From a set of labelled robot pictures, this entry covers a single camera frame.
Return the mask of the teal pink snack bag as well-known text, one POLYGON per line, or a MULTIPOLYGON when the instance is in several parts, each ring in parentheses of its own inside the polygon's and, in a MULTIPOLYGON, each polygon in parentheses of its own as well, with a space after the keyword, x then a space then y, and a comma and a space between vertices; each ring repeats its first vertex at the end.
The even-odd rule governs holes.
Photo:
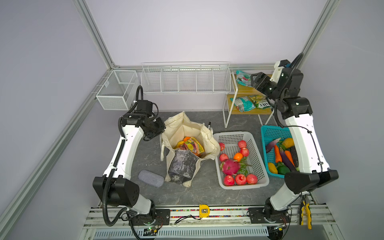
POLYGON ((236 71, 236 81, 239 85, 245 86, 245 87, 251 87, 252 81, 251 76, 243 71, 236 71))

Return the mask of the orange pink snack bag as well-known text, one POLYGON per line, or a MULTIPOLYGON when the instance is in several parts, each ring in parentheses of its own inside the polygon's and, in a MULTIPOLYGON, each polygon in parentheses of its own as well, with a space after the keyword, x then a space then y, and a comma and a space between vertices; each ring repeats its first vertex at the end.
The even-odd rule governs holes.
POLYGON ((203 146, 200 144, 200 142, 195 139, 194 137, 190 137, 189 140, 187 140, 182 146, 177 148, 179 150, 189 150, 196 156, 201 156, 205 150, 203 146))

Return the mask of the beige canvas grocery bag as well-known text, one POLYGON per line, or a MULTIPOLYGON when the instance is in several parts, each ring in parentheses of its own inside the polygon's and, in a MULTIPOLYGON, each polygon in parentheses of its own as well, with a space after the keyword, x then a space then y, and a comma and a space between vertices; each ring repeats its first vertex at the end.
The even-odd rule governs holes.
POLYGON ((213 137, 213 130, 205 124, 192 122, 185 112, 181 112, 165 121, 166 129, 161 134, 161 161, 166 160, 166 182, 180 184, 186 188, 201 168, 204 160, 214 160, 220 153, 220 145, 213 137), (196 156, 189 150, 179 150, 176 145, 185 137, 194 137, 203 146, 205 152, 196 156))

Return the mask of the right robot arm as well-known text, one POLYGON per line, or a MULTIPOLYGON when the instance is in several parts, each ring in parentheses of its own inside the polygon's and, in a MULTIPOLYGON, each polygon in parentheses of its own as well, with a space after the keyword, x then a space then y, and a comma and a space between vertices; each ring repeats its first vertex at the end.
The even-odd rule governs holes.
POLYGON ((323 187, 339 178, 337 170, 327 163, 314 128, 310 101, 300 97, 304 78, 298 69, 299 60, 278 61, 272 76, 251 75, 252 87, 274 101, 276 123, 291 132, 298 154, 299 169, 285 175, 285 183, 265 204, 267 215, 283 214, 301 194, 323 187))

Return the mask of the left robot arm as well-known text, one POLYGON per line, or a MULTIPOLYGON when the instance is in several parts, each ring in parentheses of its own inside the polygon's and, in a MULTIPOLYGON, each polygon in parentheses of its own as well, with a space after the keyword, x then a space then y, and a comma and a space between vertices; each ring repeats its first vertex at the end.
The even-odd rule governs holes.
POLYGON ((153 218, 153 201, 140 194, 132 182, 132 167, 141 141, 148 142, 165 130, 163 120, 154 113, 157 105, 148 100, 136 100, 134 106, 118 120, 120 138, 111 162, 102 176, 95 177, 93 188, 102 202, 103 215, 108 207, 120 207, 121 212, 153 218))

